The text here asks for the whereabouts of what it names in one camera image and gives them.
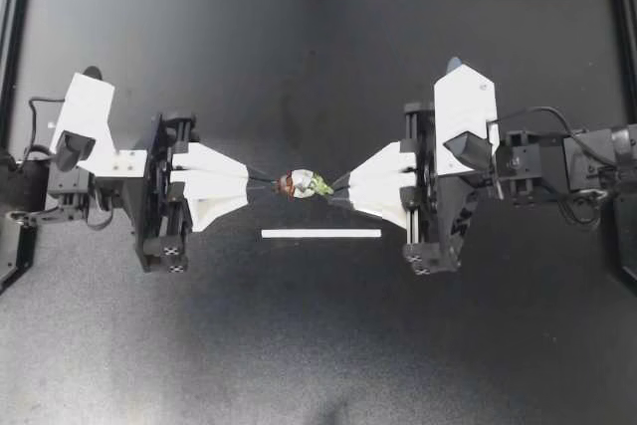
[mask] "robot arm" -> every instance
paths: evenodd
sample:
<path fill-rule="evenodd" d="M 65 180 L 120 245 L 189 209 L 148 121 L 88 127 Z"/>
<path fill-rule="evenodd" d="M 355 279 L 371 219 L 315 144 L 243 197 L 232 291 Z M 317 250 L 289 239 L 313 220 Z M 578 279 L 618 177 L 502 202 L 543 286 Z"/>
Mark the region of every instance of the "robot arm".
<path fill-rule="evenodd" d="M 47 192 L 58 204 L 11 218 L 27 227 L 85 220 L 103 229 L 122 209 L 143 269 L 182 272 L 190 232 L 273 190 L 273 182 L 199 143 L 190 116 L 159 115 L 135 149 L 116 149 L 107 123 L 113 93 L 106 82 L 74 76 L 50 148 Z M 106 221 L 91 224 L 92 203 L 109 215 Z"/>
<path fill-rule="evenodd" d="M 593 229 L 604 203 L 637 192 L 637 124 L 573 131 L 550 107 L 498 117 L 493 83 L 457 60 L 434 93 L 433 107 L 405 107 L 407 133 L 400 148 L 391 143 L 341 178 L 329 200 L 403 227 L 403 256 L 416 274 L 460 268 L 481 200 L 554 204 L 569 224 Z M 500 138 L 504 120 L 537 112 L 555 116 L 561 130 L 511 130 Z M 383 190 L 362 181 L 367 202 L 357 201 L 361 186 L 351 178 L 363 177 L 359 171 L 365 179 L 380 176 L 393 184 Z M 383 210 L 387 202 L 391 215 Z"/>

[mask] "green object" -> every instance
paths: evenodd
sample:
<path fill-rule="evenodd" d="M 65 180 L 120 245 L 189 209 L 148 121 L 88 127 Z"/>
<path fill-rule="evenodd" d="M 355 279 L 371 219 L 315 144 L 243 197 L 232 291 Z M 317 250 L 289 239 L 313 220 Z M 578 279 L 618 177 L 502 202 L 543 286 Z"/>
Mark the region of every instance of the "green object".
<path fill-rule="evenodd" d="M 313 174 L 312 180 L 310 181 L 310 189 L 321 196 L 333 194 L 334 192 L 334 190 L 331 189 L 327 183 L 325 183 L 325 180 L 316 173 Z"/>

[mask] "black cable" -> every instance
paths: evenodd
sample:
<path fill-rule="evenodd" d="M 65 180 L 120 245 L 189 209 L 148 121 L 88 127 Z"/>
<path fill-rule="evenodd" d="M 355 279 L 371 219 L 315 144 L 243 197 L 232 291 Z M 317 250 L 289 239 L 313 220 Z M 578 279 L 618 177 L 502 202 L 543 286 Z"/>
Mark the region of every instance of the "black cable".
<path fill-rule="evenodd" d="M 29 155 L 33 150 L 33 147 L 36 142 L 36 132 L 38 129 L 38 113 L 36 111 L 35 102 L 43 102 L 48 104 L 62 104 L 65 99 L 50 99 L 47 97 L 31 97 L 29 98 L 29 108 L 31 109 L 31 138 L 29 139 L 29 145 L 25 150 L 24 157 L 20 166 L 18 166 L 18 171 L 22 171 L 24 169 L 24 165 L 29 159 Z"/>
<path fill-rule="evenodd" d="M 522 111 L 516 111 L 515 113 L 505 114 L 504 116 L 501 116 L 498 119 L 488 121 L 487 126 L 489 126 L 490 124 L 499 123 L 501 121 L 504 121 L 505 119 L 513 118 L 516 116 L 524 116 L 526 114 L 535 113 L 538 111 L 544 111 L 546 113 L 550 113 L 553 116 L 555 116 L 559 120 L 559 122 L 562 124 L 566 134 L 573 141 L 575 141 L 575 143 L 577 143 L 577 145 L 582 149 L 582 151 L 584 151 L 584 153 L 586 153 L 588 156 L 590 156 L 593 159 L 596 159 L 597 161 L 599 161 L 600 163 L 606 166 L 616 166 L 615 161 L 605 157 L 602 154 L 599 154 L 597 151 L 595 151 L 593 148 L 591 148 L 586 143 L 584 143 L 581 139 L 579 139 L 577 135 L 575 134 L 575 132 L 569 126 L 568 121 L 566 120 L 566 117 L 562 114 L 562 112 L 559 111 L 557 108 L 553 108 L 552 106 L 535 106 L 533 108 L 523 109 Z"/>
<path fill-rule="evenodd" d="M 593 210 L 593 215 L 590 218 L 581 218 L 577 216 L 572 206 L 569 204 L 569 201 L 571 199 L 568 196 L 559 193 L 547 181 L 542 181 L 541 186 L 549 193 L 555 195 L 559 214 L 561 214 L 561 217 L 564 219 L 564 221 L 566 221 L 567 224 L 571 226 L 580 226 L 587 230 L 595 229 L 599 225 L 599 222 L 601 220 L 601 213 L 599 211 L 599 208 L 601 205 L 595 198 L 591 196 L 578 197 L 578 199 L 587 202 L 590 208 Z"/>
<path fill-rule="evenodd" d="M 104 219 L 101 223 L 98 224 L 91 224 L 89 222 L 89 213 L 87 212 L 87 226 L 89 226 L 90 229 L 94 230 L 94 231 L 101 231 L 102 229 L 105 229 L 106 226 L 108 226 L 111 222 L 112 222 L 112 217 L 114 216 L 113 213 L 113 207 L 112 207 L 112 199 L 110 198 L 110 196 L 108 197 L 108 217 L 106 219 Z"/>

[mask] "white strip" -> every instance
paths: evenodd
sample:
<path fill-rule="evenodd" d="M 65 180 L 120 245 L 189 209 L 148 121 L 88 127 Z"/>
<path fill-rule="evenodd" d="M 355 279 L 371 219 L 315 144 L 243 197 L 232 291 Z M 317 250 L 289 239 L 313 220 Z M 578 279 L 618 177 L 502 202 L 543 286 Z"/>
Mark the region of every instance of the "white strip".
<path fill-rule="evenodd" d="M 274 238 L 380 238 L 379 229 L 262 229 L 261 237 Z"/>

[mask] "black table surface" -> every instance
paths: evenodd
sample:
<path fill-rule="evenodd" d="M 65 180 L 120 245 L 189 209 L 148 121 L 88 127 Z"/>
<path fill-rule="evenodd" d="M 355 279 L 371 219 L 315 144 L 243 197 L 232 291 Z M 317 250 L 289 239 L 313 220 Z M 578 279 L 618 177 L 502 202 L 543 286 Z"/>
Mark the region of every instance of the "black table surface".
<path fill-rule="evenodd" d="M 281 174 L 336 179 L 403 134 L 455 55 L 500 112 L 629 119 L 609 0 L 29 0 L 10 146 L 32 95 L 99 66 L 132 146 L 156 111 Z M 57 106 L 40 108 L 47 141 Z M 511 127 L 556 128 L 550 118 Z M 265 241 L 262 228 L 381 227 L 382 240 Z M 634 424 L 637 300 L 612 242 L 556 210 L 483 204 L 453 275 L 414 277 L 404 232 L 267 199 L 145 275 L 124 216 L 51 226 L 0 297 L 7 424 Z"/>

